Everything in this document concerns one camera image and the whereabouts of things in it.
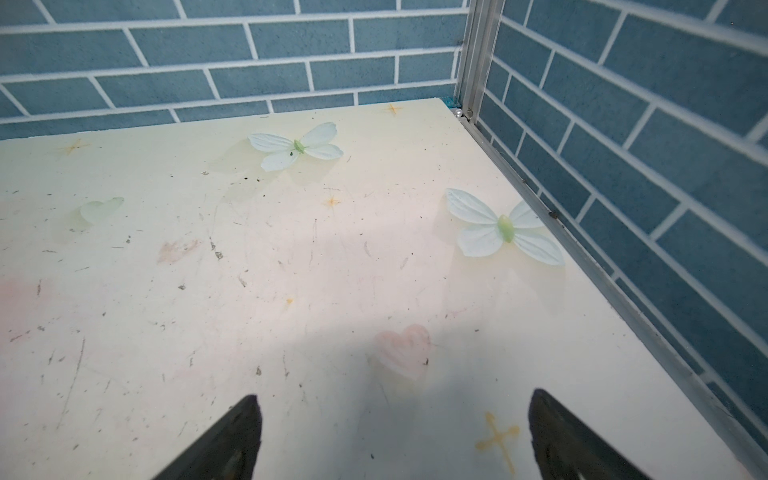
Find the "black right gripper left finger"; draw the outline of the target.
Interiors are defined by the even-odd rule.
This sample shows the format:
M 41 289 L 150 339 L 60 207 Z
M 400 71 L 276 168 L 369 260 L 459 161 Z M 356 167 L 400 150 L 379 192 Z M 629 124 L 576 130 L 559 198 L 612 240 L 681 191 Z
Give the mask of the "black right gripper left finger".
M 262 422 L 257 396 L 246 395 L 154 479 L 251 480 Z

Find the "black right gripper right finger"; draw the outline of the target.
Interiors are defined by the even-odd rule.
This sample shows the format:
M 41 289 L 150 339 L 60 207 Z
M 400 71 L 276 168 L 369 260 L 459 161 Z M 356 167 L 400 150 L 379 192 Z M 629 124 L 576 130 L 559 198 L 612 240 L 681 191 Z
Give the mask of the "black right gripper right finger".
M 528 408 L 534 457 L 544 480 L 649 480 L 546 390 Z

